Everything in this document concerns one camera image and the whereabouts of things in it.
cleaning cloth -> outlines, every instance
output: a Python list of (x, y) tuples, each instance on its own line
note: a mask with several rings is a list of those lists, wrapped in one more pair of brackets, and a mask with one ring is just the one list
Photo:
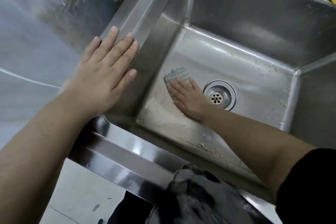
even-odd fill
[[(189, 73), (188, 70), (183, 67), (183, 68), (178, 68), (178, 69), (172, 69), (169, 74), (167, 74), (163, 79), (165, 80), (167, 88), (170, 86), (170, 80), (176, 80), (176, 77), (180, 77), (182, 80), (185, 82), (189, 83)], [(174, 99), (174, 95), (168, 91), (172, 99)]]

white tile floor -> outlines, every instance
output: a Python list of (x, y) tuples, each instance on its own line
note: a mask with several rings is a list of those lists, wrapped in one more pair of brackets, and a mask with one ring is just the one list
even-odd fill
[(107, 222), (125, 189), (66, 159), (40, 224)]

black shirt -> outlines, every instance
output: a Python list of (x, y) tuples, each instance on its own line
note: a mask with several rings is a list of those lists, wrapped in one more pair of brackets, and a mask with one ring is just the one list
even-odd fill
[(336, 223), (335, 162), (336, 150), (316, 149), (294, 165), (277, 194), (283, 224)]

sink drain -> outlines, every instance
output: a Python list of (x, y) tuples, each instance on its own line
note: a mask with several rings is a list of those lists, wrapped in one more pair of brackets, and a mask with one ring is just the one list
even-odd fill
[(204, 89), (204, 94), (208, 96), (214, 105), (218, 105), (225, 110), (231, 110), (236, 103), (236, 92), (233, 87), (222, 80), (209, 82)]

tile grout line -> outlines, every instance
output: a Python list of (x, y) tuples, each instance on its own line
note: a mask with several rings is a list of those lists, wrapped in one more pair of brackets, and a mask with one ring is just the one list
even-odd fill
[(56, 212), (62, 214), (63, 216), (67, 217), (68, 219), (72, 220), (73, 222), (76, 222), (77, 224), (80, 224), (79, 222), (77, 222), (77, 221), (75, 221), (74, 219), (72, 219), (72, 218), (66, 216), (64, 213), (61, 213), (60, 211), (56, 210), (55, 208), (53, 208), (53, 207), (50, 207), (50, 208), (53, 209), (53, 210), (55, 210)]

